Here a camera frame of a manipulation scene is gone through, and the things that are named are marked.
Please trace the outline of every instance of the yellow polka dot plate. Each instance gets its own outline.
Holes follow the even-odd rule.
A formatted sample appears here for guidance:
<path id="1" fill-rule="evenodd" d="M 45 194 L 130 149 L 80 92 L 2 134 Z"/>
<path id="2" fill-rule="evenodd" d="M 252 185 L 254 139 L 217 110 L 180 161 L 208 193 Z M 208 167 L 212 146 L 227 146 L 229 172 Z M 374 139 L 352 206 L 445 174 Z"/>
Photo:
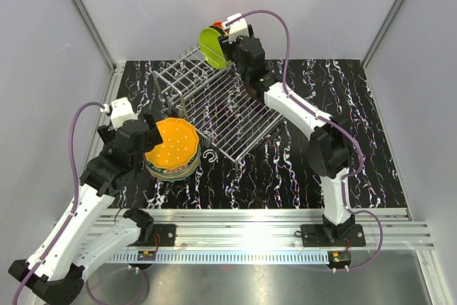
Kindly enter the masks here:
<path id="1" fill-rule="evenodd" d="M 199 150 L 199 135 L 195 127 L 184 119 L 167 118 L 157 122 L 164 140 L 145 154 L 146 162 L 158 169 L 179 169 L 186 166 Z"/>

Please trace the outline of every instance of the black wire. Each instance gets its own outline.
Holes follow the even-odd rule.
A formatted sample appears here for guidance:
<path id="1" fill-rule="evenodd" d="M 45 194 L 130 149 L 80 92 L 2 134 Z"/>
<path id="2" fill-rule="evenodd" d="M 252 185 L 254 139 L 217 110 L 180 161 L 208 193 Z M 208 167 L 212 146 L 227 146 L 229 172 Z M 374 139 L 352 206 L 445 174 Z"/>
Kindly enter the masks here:
<path id="1" fill-rule="evenodd" d="M 123 209 L 120 208 L 119 211 L 117 211 L 117 214 L 114 216 L 114 225 L 116 225 L 116 218 L 117 218 L 117 215 L 119 214 L 119 212 L 121 212 L 121 210 L 123 210 Z"/>

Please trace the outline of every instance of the white wall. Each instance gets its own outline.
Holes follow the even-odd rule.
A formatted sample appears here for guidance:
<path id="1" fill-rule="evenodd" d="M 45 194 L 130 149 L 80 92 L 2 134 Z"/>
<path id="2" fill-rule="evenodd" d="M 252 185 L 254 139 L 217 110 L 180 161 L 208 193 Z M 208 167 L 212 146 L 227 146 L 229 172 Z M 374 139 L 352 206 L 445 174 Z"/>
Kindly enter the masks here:
<path id="1" fill-rule="evenodd" d="M 368 66 L 417 219 L 427 221 L 457 301 L 456 0 L 406 0 Z"/>
<path id="2" fill-rule="evenodd" d="M 361 59 L 394 0 L 84 0 L 111 55 L 175 59 L 200 31 L 237 12 L 270 9 L 291 30 L 291 58 Z M 268 58 L 283 58 L 285 38 L 275 19 L 249 19 Z"/>
<path id="3" fill-rule="evenodd" d="M 0 0 L 0 9 L 0 294 L 10 304 L 19 283 L 7 269 L 35 251 L 71 199 L 71 117 L 101 100 L 109 70 L 70 0 Z M 77 166 L 95 113 L 77 126 Z"/>

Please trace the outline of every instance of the marble tabletop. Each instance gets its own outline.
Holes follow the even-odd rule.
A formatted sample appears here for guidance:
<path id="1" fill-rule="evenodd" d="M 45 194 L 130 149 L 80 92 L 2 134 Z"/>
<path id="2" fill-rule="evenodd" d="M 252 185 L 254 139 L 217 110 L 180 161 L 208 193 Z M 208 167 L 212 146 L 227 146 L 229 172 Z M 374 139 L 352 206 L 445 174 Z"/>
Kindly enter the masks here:
<path id="1" fill-rule="evenodd" d="M 154 91 L 153 70 L 169 61 L 128 61 L 118 97 L 127 96 L 139 113 L 166 118 Z M 283 61 L 269 61 L 281 73 Z M 359 60 L 291 60 L 288 84 L 329 114 L 352 120 L 366 162 L 349 180 L 352 207 L 406 207 L 396 167 L 386 141 L 366 75 Z M 307 163 L 308 141 L 290 122 L 261 142 L 234 166 L 222 154 L 201 158 L 194 175 L 176 182 L 158 181 L 143 170 L 113 207 L 148 209 L 317 209 L 323 206 L 321 183 Z"/>

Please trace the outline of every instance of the metal dish rack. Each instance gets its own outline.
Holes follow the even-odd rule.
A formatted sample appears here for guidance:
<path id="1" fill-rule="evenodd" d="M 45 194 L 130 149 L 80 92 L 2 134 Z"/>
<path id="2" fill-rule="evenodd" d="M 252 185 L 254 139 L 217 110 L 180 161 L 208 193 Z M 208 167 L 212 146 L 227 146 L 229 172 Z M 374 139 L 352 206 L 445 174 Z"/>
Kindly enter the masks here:
<path id="1" fill-rule="evenodd" d="M 219 150 L 236 171 L 242 158 L 282 118 L 246 93 L 233 65 L 210 67 L 200 45 L 153 75 L 159 99 L 169 113 L 175 111 L 192 123 L 204 145 Z"/>

